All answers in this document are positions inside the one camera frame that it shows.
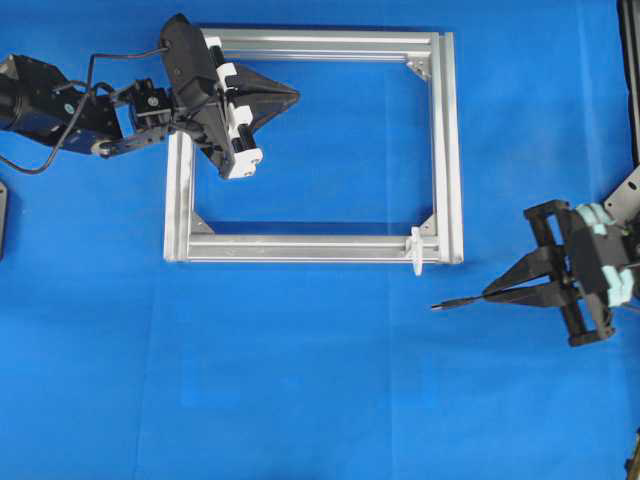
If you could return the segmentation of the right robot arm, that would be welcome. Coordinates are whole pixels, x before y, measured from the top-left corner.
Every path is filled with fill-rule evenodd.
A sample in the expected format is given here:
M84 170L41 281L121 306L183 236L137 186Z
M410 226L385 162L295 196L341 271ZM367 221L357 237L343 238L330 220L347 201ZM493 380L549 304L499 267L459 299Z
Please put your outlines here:
M639 170L602 203L551 200L524 211L536 248L481 294L435 304L450 310L483 300L560 310L572 347L615 333L613 310L639 296Z

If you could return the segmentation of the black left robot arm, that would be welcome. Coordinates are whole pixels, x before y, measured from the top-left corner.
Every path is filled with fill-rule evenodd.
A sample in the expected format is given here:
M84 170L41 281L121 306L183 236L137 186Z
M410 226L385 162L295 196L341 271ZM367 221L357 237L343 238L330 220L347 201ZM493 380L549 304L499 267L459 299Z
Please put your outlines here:
M116 89L92 78L70 80L24 55L1 63L1 128L50 147L38 167L6 166L27 175L47 170L61 150L110 158L186 134L221 178L254 175L263 159L254 133L299 99L297 90L225 59L200 35L161 40L170 85L136 80Z

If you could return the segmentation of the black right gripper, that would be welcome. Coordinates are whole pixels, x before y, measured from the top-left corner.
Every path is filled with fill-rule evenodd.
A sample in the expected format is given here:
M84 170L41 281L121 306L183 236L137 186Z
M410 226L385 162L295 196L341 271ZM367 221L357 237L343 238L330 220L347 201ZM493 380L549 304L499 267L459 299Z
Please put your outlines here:
M486 287L483 299L560 307L572 347L610 338L613 310L631 301L628 232L599 203L572 208L552 200L526 209L524 217L539 247ZM521 287L545 276L551 281Z

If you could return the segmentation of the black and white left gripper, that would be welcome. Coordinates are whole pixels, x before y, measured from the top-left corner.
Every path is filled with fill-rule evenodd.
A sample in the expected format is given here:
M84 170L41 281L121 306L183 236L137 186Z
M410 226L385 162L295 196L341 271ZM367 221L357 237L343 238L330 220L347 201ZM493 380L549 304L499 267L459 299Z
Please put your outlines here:
M208 50L199 35L185 37L185 50L191 79L184 84L184 102L189 111L201 116L207 138L221 149L219 173L225 179L254 175L263 154L251 133L295 105L300 93L245 65L226 61L220 44ZM241 96L236 105L231 99L235 92L231 79L237 75L239 93L273 95Z

